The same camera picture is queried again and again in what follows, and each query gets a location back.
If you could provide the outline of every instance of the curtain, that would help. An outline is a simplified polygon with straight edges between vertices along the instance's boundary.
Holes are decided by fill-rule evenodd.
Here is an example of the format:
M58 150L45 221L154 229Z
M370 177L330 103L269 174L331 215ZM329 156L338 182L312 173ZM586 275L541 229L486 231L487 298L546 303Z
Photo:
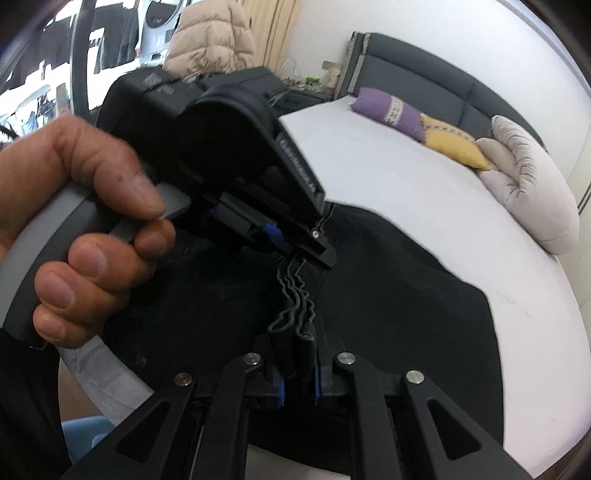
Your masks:
M251 17L258 65L279 73L302 0L243 0Z

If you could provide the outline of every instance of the gray handle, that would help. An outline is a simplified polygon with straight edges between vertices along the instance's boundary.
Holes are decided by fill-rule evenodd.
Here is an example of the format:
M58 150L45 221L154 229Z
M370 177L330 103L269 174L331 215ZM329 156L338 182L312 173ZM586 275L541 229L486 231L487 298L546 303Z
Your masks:
M189 209L191 199L172 185L160 183L156 189L166 208L162 218L172 219ZM65 260L80 235L109 232L130 242L141 225L110 210L90 189L74 182L66 185L23 229L0 265L0 327L13 338L42 348L45 342L33 327L39 267Z

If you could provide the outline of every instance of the yellow pillow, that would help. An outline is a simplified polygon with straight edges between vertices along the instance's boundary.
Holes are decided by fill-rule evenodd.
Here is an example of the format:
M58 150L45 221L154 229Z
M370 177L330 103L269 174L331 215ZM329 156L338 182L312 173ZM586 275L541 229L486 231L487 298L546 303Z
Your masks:
M490 170L474 138L464 130L426 115L421 122L426 146L468 167Z

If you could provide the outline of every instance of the gray upholstered headboard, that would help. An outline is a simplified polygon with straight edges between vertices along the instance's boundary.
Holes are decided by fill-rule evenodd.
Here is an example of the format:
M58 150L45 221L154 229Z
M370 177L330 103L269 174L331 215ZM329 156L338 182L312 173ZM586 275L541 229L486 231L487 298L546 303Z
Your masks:
M372 87L401 98L429 116L488 137L491 118L503 115L540 136L517 111L483 83L418 47L379 33L355 32L335 99Z

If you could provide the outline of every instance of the beige puffer jacket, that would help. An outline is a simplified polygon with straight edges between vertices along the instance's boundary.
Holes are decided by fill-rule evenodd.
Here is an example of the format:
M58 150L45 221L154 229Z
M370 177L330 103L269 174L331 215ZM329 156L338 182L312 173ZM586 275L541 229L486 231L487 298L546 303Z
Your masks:
M180 15L163 68L179 79L255 66L249 19L236 2L203 0Z

